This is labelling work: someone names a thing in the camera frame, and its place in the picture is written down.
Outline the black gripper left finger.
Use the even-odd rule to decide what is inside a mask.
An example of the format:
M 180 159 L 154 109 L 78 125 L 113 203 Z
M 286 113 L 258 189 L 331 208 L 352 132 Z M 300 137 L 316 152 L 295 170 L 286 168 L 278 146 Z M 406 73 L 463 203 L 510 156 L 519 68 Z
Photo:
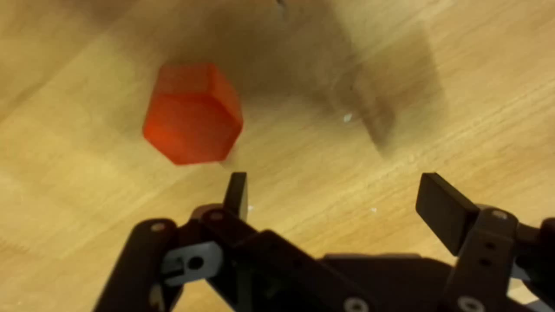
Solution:
M 234 172 L 224 196 L 224 208 L 245 220 L 248 217 L 248 175 Z

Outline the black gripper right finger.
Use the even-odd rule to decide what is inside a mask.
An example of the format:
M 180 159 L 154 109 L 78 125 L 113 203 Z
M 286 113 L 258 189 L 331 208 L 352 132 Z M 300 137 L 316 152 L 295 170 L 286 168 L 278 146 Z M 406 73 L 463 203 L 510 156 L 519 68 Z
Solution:
M 439 173 L 423 173 L 416 213 L 451 255 L 458 255 L 479 208 Z

